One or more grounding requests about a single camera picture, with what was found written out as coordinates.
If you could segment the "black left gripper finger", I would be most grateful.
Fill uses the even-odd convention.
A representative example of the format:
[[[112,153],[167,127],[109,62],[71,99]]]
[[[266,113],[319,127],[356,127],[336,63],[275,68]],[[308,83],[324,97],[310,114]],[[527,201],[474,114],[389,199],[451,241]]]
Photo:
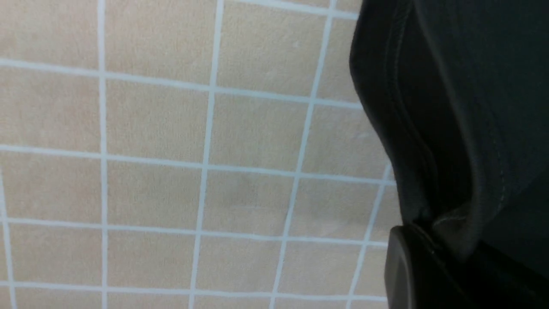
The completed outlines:
[[[548,281],[487,244],[459,262],[420,226],[390,231],[384,282],[391,309],[546,309]]]

